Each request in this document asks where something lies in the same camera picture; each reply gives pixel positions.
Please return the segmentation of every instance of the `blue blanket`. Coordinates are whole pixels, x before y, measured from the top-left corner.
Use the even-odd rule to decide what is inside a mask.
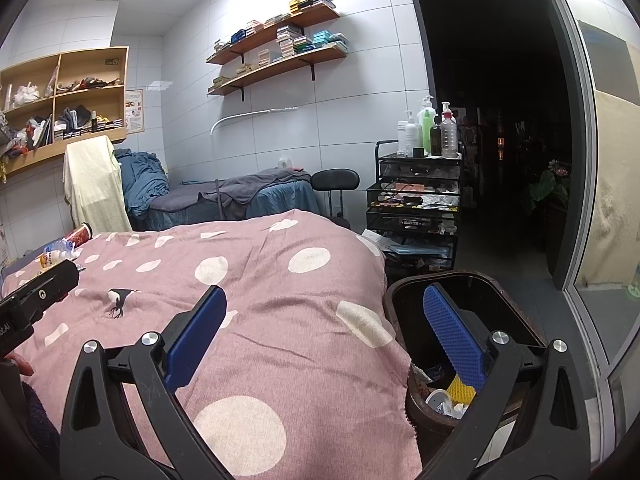
[[[114,150],[121,164],[122,191],[127,215],[131,218],[143,218],[149,203],[169,193],[162,164],[155,153],[132,153],[131,150]]]

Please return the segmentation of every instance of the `yellow mesh bag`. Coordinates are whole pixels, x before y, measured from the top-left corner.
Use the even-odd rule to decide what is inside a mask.
[[[460,376],[456,374],[453,382],[447,388],[447,392],[451,396],[454,404],[462,402],[462,404],[471,404],[471,400],[476,395],[476,391],[471,386],[466,386],[460,380]]]

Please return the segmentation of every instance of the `cream towel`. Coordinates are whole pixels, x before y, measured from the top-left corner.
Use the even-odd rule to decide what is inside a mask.
[[[120,165],[107,136],[66,147],[62,181],[74,224],[89,222],[94,233],[131,231],[122,193]]]

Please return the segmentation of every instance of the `bird print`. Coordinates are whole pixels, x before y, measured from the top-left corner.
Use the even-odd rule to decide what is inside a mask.
[[[111,307],[109,311],[112,319],[124,316],[124,301],[132,292],[138,292],[138,290],[132,290],[130,288],[110,288],[108,292],[109,299],[112,303],[116,304],[114,307]]]

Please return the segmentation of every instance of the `bed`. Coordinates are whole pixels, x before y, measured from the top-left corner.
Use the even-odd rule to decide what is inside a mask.
[[[225,320],[177,397],[236,478],[413,480],[421,471],[404,410],[410,358],[384,317],[384,261],[369,240],[291,210],[102,233],[80,250],[78,287],[17,349],[57,428],[87,340],[132,344],[219,285]],[[4,293],[37,270],[13,272]],[[151,456],[165,462],[134,386],[127,398]]]

